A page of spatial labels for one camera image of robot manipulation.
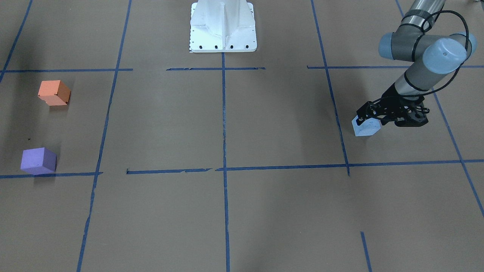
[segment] brown floor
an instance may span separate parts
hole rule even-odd
[[[484,270],[482,48],[429,124],[355,137],[413,0],[251,0],[257,51],[224,55],[188,52],[194,1],[0,1],[0,271]],[[56,174],[19,169],[38,147]]]

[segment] foam block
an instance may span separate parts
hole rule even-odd
[[[374,118],[370,118],[365,120],[361,125],[356,124],[356,116],[351,123],[353,124],[353,130],[355,132],[355,136],[371,136],[378,132],[381,128],[381,124],[379,120]]]
[[[32,175],[49,174],[56,171],[57,155],[45,147],[27,149],[22,154],[20,170]]]
[[[64,106],[69,103],[71,90],[60,80],[47,80],[40,83],[38,96],[49,106]]]

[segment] robotic arm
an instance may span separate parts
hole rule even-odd
[[[393,121],[399,127],[420,127],[428,123],[424,96],[445,88],[460,66],[476,50],[477,40],[469,33],[464,18],[454,11],[443,11],[445,0],[415,0],[396,32],[385,34],[379,44],[382,57],[411,61],[413,64],[375,101],[357,110],[356,124],[374,118],[382,125]],[[450,36],[426,35],[441,13],[461,18],[465,32]],[[429,91],[446,75],[454,76],[442,88]]]

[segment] grid line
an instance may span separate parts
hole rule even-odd
[[[364,250],[364,255],[365,255],[365,258],[366,258],[366,265],[368,266],[368,272],[372,272],[370,255],[368,253],[368,247],[366,246],[366,238],[364,236],[364,232],[360,231],[360,234],[361,234],[361,237],[362,237],[363,250]]]
[[[113,84],[112,84],[112,87],[111,87],[111,94],[110,94],[110,97],[109,97],[109,103],[107,105],[107,112],[106,112],[106,118],[105,118],[105,122],[104,122],[103,136],[101,138],[101,146],[99,147],[99,158],[98,158],[98,161],[97,161],[97,164],[96,164],[96,172],[94,174],[94,179],[93,179],[93,182],[92,182],[89,215],[88,215],[88,218],[86,220],[86,224],[84,226],[84,235],[82,236],[82,244],[81,244],[81,249],[80,249],[80,253],[79,253],[79,261],[77,262],[77,272],[81,272],[82,260],[84,258],[84,249],[86,248],[86,241],[87,241],[87,235],[88,235],[88,231],[89,231],[89,224],[91,222],[92,207],[93,207],[93,204],[94,204],[94,196],[95,196],[94,191],[96,189],[97,179],[98,179],[99,173],[100,173],[99,169],[101,167],[101,161],[102,161],[102,158],[103,158],[104,143],[105,143],[105,140],[106,140],[107,126],[108,126],[108,123],[109,123],[109,111],[111,109],[111,104],[113,102],[114,90],[116,88],[116,81],[118,79],[118,70],[119,70],[120,62],[121,62],[124,38],[126,36],[126,30],[128,28],[128,20],[129,20],[129,13],[130,13],[130,10],[131,10],[131,2],[132,2],[132,0],[128,1],[128,9],[127,9],[127,12],[126,12],[126,19],[124,21],[124,28],[123,28],[123,32],[122,32],[122,36],[121,36],[121,44],[120,44],[120,48],[119,48],[119,52],[118,52],[118,60],[117,60],[117,63],[116,63],[116,70],[114,72]]]
[[[409,65],[363,65],[363,66],[306,66],[308,69],[395,69],[409,68]],[[484,65],[462,65],[461,68],[484,68]]]
[[[29,175],[29,174],[22,174],[22,175],[0,175],[0,180],[6,179],[23,179],[23,178],[43,178],[43,177],[80,177],[80,176],[94,176],[95,172],[84,172],[84,173],[50,173],[50,174],[42,174],[42,175]]]
[[[330,88],[331,101],[333,103],[334,114],[336,116],[336,124],[338,125],[339,137],[340,137],[340,140],[341,140],[341,148],[343,150],[343,156],[345,158],[345,163],[346,163],[346,171],[347,171],[348,176],[349,176],[350,173],[349,173],[348,156],[346,154],[345,141],[343,139],[343,132],[341,130],[341,125],[339,123],[338,109],[336,107],[336,101],[334,99],[333,87],[331,85],[330,71],[328,69],[328,64],[326,62],[326,54],[324,53],[323,40],[321,38],[321,32],[319,31],[318,16],[316,15],[316,9],[314,8],[314,0],[311,0],[311,6],[313,8],[313,16],[314,16],[314,23],[316,24],[316,31],[318,32],[319,46],[321,47],[321,54],[323,56],[323,63],[324,63],[324,67],[325,67],[324,70],[326,71],[326,78],[328,80],[328,86]]]
[[[118,69],[118,72],[132,71],[132,68]],[[46,69],[46,70],[7,70],[5,73],[65,73],[65,72],[115,72],[116,68],[108,69]]]
[[[224,127],[224,210],[225,210],[225,260],[226,271],[230,272],[230,240],[228,234],[228,190],[227,190],[227,111],[225,84],[225,53],[222,53],[222,117]]]
[[[17,36],[15,37],[14,43],[12,44],[12,48],[10,48],[10,52],[8,53],[7,60],[5,61],[5,65],[3,66],[3,70],[0,73],[0,83],[3,80],[3,75],[5,74],[5,71],[7,71],[8,64],[10,63],[10,59],[12,58],[12,55],[15,50],[15,46],[17,45],[18,39],[20,37],[20,34],[22,33],[22,29],[24,28],[25,21],[27,21],[27,17],[29,16],[30,12],[30,7],[32,6],[33,0],[29,1],[29,5],[27,6],[27,10],[25,11],[24,19],[22,20],[22,24],[20,24],[20,28],[18,29]]]
[[[484,163],[484,159],[463,160],[464,163]],[[460,160],[441,160],[441,161],[415,161],[415,162],[381,162],[381,163],[353,163],[349,167],[370,167],[370,166],[420,166],[420,165],[441,165],[441,164],[461,164]],[[289,166],[242,166],[227,167],[227,171],[251,171],[251,170],[284,170],[284,169],[315,169],[315,168],[346,168],[346,164],[326,164],[326,165],[289,165]],[[192,169],[162,169],[162,170],[137,170],[126,171],[127,175],[143,174],[168,174],[168,173],[192,173],[208,172],[214,170],[224,171],[220,168],[192,168]]]
[[[227,70],[265,70],[266,67],[206,67],[206,68],[169,68],[167,71],[227,71]]]

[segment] orange cube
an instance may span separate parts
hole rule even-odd
[[[71,90],[60,80],[42,81],[38,96],[49,106],[62,106],[69,103]]]

